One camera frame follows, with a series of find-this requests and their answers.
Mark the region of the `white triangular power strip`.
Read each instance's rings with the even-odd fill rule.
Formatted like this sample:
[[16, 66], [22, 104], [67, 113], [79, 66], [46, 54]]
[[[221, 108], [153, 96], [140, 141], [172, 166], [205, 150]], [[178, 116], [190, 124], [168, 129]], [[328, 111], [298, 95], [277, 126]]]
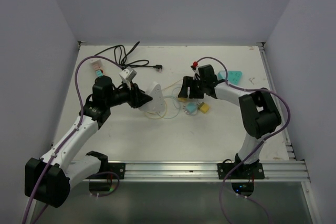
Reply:
[[152, 82], [150, 86], [145, 91], [146, 94], [150, 95], [153, 100], [146, 103], [139, 108], [142, 112], [159, 113], [165, 111], [165, 101], [163, 98], [163, 93], [161, 85], [157, 82]]

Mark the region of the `yellow cube charger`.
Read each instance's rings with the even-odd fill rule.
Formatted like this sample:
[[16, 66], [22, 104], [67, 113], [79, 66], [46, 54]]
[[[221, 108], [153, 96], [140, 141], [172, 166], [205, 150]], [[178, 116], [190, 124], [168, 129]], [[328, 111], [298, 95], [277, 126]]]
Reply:
[[187, 102], [187, 98], [177, 98], [177, 100], [178, 100], [180, 103], [185, 103], [185, 102]]
[[201, 103], [198, 104], [197, 108], [200, 112], [207, 113], [210, 109], [210, 106], [205, 102], [201, 102]]

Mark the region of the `light blue usb charger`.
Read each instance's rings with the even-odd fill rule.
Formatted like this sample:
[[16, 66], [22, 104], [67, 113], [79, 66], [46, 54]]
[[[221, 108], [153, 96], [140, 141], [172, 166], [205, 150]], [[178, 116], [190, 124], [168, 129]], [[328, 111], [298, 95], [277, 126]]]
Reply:
[[195, 103], [188, 103], [184, 106], [184, 111], [187, 115], [196, 115], [197, 114], [197, 105]]

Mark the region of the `yellow cube charger front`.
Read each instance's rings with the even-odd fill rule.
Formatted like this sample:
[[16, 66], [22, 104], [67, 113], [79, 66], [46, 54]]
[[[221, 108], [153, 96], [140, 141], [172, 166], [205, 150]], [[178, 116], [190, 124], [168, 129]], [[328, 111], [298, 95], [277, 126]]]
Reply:
[[200, 112], [207, 113], [210, 109], [210, 106], [205, 102], [201, 102], [201, 103], [198, 104], [197, 108]]

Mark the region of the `teal power strip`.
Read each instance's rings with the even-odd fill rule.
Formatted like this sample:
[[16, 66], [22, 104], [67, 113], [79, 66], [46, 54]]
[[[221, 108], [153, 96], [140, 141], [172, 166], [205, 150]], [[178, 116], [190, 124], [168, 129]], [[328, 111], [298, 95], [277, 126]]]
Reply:
[[238, 85], [242, 78], [243, 73], [241, 71], [229, 70], [226, 74], [225, 70], [219, 71], [217, 74], [218, 80], [225, 80], [227, 78], [228, 82], [233, 85]]

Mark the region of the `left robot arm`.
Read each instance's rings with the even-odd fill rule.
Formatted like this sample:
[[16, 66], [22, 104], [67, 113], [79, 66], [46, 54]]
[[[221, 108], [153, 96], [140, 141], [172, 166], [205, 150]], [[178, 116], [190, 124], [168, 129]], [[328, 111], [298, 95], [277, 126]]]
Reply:
[[73, 162], [73, 158], [103, 126], [112, 107], [127, 103], [138, 109], [153, 100], [153, 95], [135, 83], [123, 83], [116, 88], [110, 77], [98, 77], [67, 135], [40, 159], [31, 158], [26, 163], [25, 195], [58, 208], [82, 180], [93, 175], [106, 177], [109, 173], [106, 155], [90, 151], [78, 162]]

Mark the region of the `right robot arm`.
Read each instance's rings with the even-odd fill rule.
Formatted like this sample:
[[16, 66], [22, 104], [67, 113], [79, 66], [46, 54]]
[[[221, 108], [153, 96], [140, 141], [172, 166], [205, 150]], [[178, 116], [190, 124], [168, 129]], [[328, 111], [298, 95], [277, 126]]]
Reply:
[[271, 96], [262, 89], [244, 89], [227, 79], [218, 79], [211, 65], [191, 66], [194, 75], [184, 76], [178, 98], [202, 99], [205, 95], [227, 101], [240, 108], [246, 136], [233, 163], [218, 165], [220, 179], [248, 179], [262, 168], [259, 162], [265, 139], [281, 124], [281, 116]]

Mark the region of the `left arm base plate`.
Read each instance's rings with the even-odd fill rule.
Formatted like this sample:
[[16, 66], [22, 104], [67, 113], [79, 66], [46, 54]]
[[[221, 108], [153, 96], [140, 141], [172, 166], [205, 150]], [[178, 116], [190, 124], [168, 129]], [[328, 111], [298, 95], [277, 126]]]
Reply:
[[119, 179], [124, 179], [126, 164], [121, 162], [109, 162], [106, 166], [106, 172], [114, 172]]

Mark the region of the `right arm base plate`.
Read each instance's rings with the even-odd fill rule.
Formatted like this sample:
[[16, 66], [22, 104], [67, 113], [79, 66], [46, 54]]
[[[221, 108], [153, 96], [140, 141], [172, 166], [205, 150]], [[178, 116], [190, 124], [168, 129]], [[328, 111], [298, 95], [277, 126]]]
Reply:
[[[228, 159], [224, 160], [223, 162], [217, 163], [218, 178], [223, 180], [237, 164], [237, 162], [230, 162]], [[242, 164], [233, 172], [231, 172], [227, 177], [227, 179], [233, 180], [252, 180], [264, 178], [265, 174], [263, 165], [259, 161], [254, 162], [253, 164]]]

